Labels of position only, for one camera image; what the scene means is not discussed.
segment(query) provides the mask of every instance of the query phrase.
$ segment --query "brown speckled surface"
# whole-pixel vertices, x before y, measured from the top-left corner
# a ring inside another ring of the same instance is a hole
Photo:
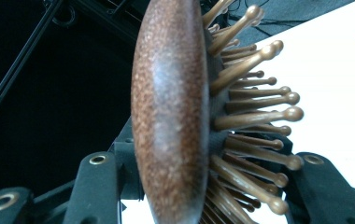
[[[207,107],[198,2],[152,0],[136,44],[132,119],[139,172],[157,223],[197,223],[201,216]]]

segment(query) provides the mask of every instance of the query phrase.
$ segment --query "wooden pin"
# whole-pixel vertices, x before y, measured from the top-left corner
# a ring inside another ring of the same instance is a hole
[[[219,16],[225,8],[227,8],[229,5],[232,4],[234,0],[220,0],[218,3],[216,3],[213,8],[211,8],[204,16],[203,16],[203,25],[204,29],[209,27],[210,23],[215,20],[217,16]]]
[[[243,58],[240,58],[240,59],[235,59],[235,60],[229,61],[227,63],[223,63],[224,69],[227,69],[227,68],[230,68],[230,67],[234,67],[237,64],[240,64],[243,61],[247,60],[248,58],[250,58],[250,57],[247,56],[247,57],[243,57]]]
[[[291,127],[289,126],[281,126],[276,127],[270,124],[260,124],[252,127],[248,127],[246,129],[242,129],[238,131],[239,133],[279,133],[283,136],[291,135]]]
[[[231,28],[231,26],[227,26],[222,29],[219,29],[218,31],[212,33],[212,36],[216,37],[216,36],[222,35],[224,32],[228,31],[230,28]]]
[[[225,223],[223,222],[223,219],[221,219],[221,217],[216,214],[206,203],[204,204],[204,213],[210,220],[212,220],[212,223]]]
[[[245,75],[245,77],[264,77],[264,71],[260,70],[257,72],[249,72]]]
[[[273,150],[281,150],[283,148],[283,142],[279,139],[274,139],[270,141],[262,138],[245,136],[242,134],[229,134],[229,137],[232,137],[238,141],[252,144],[256,147],[270,147]]]
[[[205,206],[209,209],[209,211],[213,214],[215,214],[216,216],[218,216],[220,218],[220,222],[219,223],[223,223],[223,224],[234,224],[227,216],[225,216],[221,210],[215,205],[213,204],[213,202],[211,202],[209,199],[205,200]]]
[[[237,187],[233,186],[231,183],[229,183],[227,180],[224,180],[223,178],[219,178],[218,181],[220,182],[221,185],[223,185],[229,192],[230,194],[238,201],[242,201],[245,203],[251,204],[254,208],[260,208],[262,204],[259,202],[257,199],[252,199],[245,194],[246,192],[242,191],[241,189],[238,189]]]
[[[257,186],[259,186],[260,188],[262,188],[263,190],[267,191],[268,193],[270,193],[272,195],[277,195],[279,192],[279,189],[278,189],[277,185],[275,185],[275,184],[265,183],[262,180],[254,177],[253,175],[247,174],[247,173],[241,173],[241,175],[244,175],[246,178],[251,180],[251,182],[255,183]],[[221,177],[219,178],[219,181],[227,189],[234,189],[242,194],[247,194],[246,192],[242,191],[241,189],[238,189],[238,188],[234,187],[233,185],[231,185],[228,181],[223,180],[223,178],[221,178]]]
[[[255,175],[263,179],[269,180],[280,188],[285,188],[288,185],[289,179],[284,174],[273,173],[269,170],[262,168],[259,165],[256,165],[253,162],[236,157],[230,153],[224,154],[223,160],[232,164],[232,166],[237,168],[237,170],[239,171],[243,171],[248,174]]]
[[[207,28],[207,30],[208,30],[211,34],[217,32],[219,29],[220,29],[220,26],[219,26],[217,23],[215,23],[212,27]]]
[[[203,214],[201,215],[201,221],[200,221],[200,223],[203,223],[203,224],[214,224],[214,223],[216,223],[216,222],[214,222],[213,220],[211,220],[211,219],[209,218],[209,216],[203,212]]]
[[[227,217],[228,220],[231,220],[233,223],[242,222],[230,211],[230,207],[226,206],[225,200],[220,195],[215,194],[209,189],[207,189],[206,198],[211,201],[215,205],[215,207],[217,207],[221,211],[221,213]]]
[[[225,151],[233,152],[234,154],[237,154],[239,156],[279,163],[285,165],[288,169],[293,171],[300,170],[304,164],[303,159],[301,159],[301,157],[299,156],[286,156],[275,151],[239,142],[233,138],[226,139]]]
[[[252,213],[254,212],[254,207],[249,204],[249,203],[244,203],[241,201],[237,201],[239,203],[239,205],[241,205],[241,207],[245,208],[248,212]]]
[[[269,77],[268,79],[240,79],[231,86],[230,90],[261,85],[274,86],[275,84],[277,84],[277,79],[275,77]]]
[[[300,95],[296,92],[290,92],[280,97],[231,101],[225,104],[225,109],[228,114],[236,114],[245,113],[254,109],[260,109],[271,105],[296,105],[299,103],[299,101]]]
[[[221,12],[221,14],[226,14],[227,12],[228,12],[228,7],[225,8],[225,9]]]
[[[230,115],[214,120],[215,131],[239,130],[250,126],[265,124],[277,120],[298,121],[304,116],[304,111],[297,106],[291,106],[281,112],[251,113],[243,115]]]
[[[244,53],[244,52],[248,52],[248,51],[254,51],[256,49],[257,49],[257,46],[255,44],[241,47],[239,49],[226,49],[220,53],[220,56],[228,56],[228,55],[237,54],[237,53]]]
[[[273,95],[286,95],[289,92],[291,92],[291,88],[284,86],[275,90],[229,90],[229,95],[230,100],[242,100]]]
[[[216,40],[210,45],[208,53],[212,56],[218,55],[244,28],[251,25],[257,25],[263,15],[263,10],[258,6],[249,7],[246,14],[236,24],[234,24],[231,29],[216,38]]]
[[[257,199],[252,199],[237,190],[233,190],[233,189],[227,189],[227,190],[238,202],[244,203],[246,205],[249,205],[251,208],[253,208],[252,211],[254,211],[255,208],[262,207],[262,203]]]
[[[239,203],[234,199],[234,197],[218,182],[212,175],[208,178],[209,184],[208,189],[215,195],[219,195],[224,199],[224,204],[229,208],[231,213],[233,213],[240,221],[244,223],[255,223],[247,213],[240,209]]]
[[[246,52],[242,52],[242,53],[236,53],[236,54],[231,54],[231,55],[227,55],[227,56],[221,56],[221,58],[223,59],[224,63],[232,63],[232,62],[239,62],[239,59],[244,59],[250,55],[253,55],[255,53],[259,52],[258,50],[252,50],[252,51],[246,51]]]
[[[230,48],[230,47],[233,47],[233,46],[238,46],[239,44],[241,43],[241,41],[239,41],[239,39],[235,39],[233,41],[231,41],[230,43],[228,43],[225,48]]]
[[[210,157],[210,168],[239,189],[259,199],[260,202],[267,203],[274,213],[282,215],[288,211],[286,202],[254,184],[218,156],[213,155]]]
[[[273,59],[282,51],[282,49],[282,42],[279,40],[274,41],[272,44],[265,46],[257,53],[249,56],[245,61],[221,70],[219,77],[210,84],[210,95],[215,96],[223,89],[230,87],[259,63]]]

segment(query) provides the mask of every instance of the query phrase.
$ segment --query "black background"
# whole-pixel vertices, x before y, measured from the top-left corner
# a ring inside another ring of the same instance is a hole
[[[40,0],[0,0],[0,81],[44,12]],[[130,115],[133,55],[82,14],[69,29],[50,24],[0,104],[0,189],[38,196],[108,150]]]

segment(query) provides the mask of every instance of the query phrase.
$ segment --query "wooden hairbrush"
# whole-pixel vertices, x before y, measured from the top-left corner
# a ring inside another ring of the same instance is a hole
[[[257,25],[263,10],[248,8],[234,26],[209,28],[233,0],[220,0],[204,16],[198,1],[151,0],[135,48],[132,121],[135,155],[156,223],[255,223],[246,213],[267,203],[276,214],[287,204],[275,195],[288,179],[249,158],[298,170],[300,157],[282,155],[280,141],[245,133],[281,133],[275,120],[300,120],[299,95],[251,72],[283,49],[236,48],[234,37]],[[265,111],[289,104],[285,111]]]

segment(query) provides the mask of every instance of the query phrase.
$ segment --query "metal ring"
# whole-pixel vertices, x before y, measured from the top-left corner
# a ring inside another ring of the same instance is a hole
[[[314,165],[321,165],[324,163],[323,159],[314,155],[305,155],[304,159]]]
[[[9,192],[3,195],[0,195],[0,211],[10,207],[20,198],[18,192]]]
[[[52,22],[59,25],[59,26],[62,26],[64,28],[69,28],[69,26],[73,25],[77,19],[76,18],[76,11],[72,6],[68,6],[67,8],[69,9],[69,12],[70,12],[70,20],[69,21],[60,21],[56,17],[54,17],[52,19]]]
[[[105,163],[107,161],[107,156],[105,155],[97,155],[90,159],[90,164],[99,165]]]

